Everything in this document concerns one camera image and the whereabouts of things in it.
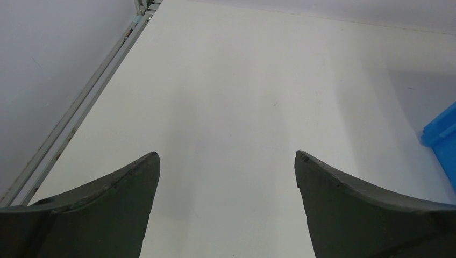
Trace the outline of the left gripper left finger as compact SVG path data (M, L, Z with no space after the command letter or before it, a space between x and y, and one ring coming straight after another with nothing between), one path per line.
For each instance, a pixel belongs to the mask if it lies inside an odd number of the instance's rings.
M1 209L1 257L139 257L160 177L151 152L30 206Z

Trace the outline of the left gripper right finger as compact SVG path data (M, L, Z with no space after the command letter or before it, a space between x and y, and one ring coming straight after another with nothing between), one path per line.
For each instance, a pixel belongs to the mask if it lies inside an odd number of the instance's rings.
M294 163L316 257L455 257L455 206L396 193L299 150Z

